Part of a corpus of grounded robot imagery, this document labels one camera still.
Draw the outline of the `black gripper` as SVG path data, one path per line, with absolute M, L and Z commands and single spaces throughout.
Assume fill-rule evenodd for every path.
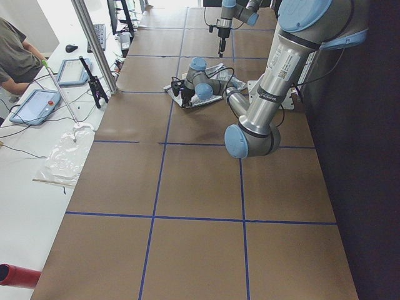
M 171 81 L 171 89 L 172 93 L 174 96 L 179 96 L 179 94 L 182 97 L 182 107 L 191 107 L 192 102 L 191 99 L 194 96 L 194 90 L 189 89 L 185 83 L 184 80 L 173 80 Z
M 217 29 L 217 31 L 218 31 L 217 36 L 220 37 L 219 46 L 218 46 L 218 55 L 220 58 L 222 58 L 224 55 L 224 52 L 225 52 L 225 48 L 226 48 L 226 40 L 225 39 L 229 38 L 230 33 L 231 33 L 231 28 L 216 25 L 216 24 L 209 25 L 210 33 L 212 33 L 214 29 Z

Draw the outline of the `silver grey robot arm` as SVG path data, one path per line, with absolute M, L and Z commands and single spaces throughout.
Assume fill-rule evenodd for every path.
M 248 1 L 246 6 L 242 6 L 235 0 L 222 1 L 220 18 L 216 20 L 215 24 L 206 23 L 210 33 L 217 29 L 217 36 L 219 37 L 218 55 L 220 58 L 223 57 L 226 50 L 226 40 L 234 29 L 233 19 L 254 26 L 259 17 L 258 10 L 261 3 L 262 1 Z
M 280 133 L 272 120 L 308 56 L 361 44 L 368 32 L 369 7 L 369 1 L 282 1 L 267 66 L 252 101 L 231 81 L 208 76 L 201 57 L 191 61 L 185 79 L 171 81 L 171 89 L 183 106 L 191 105 L 193 96 L 222 96 L 238 118 L 224 134 L 228 153 L 234 158 L 265 156 L 279 146 Z

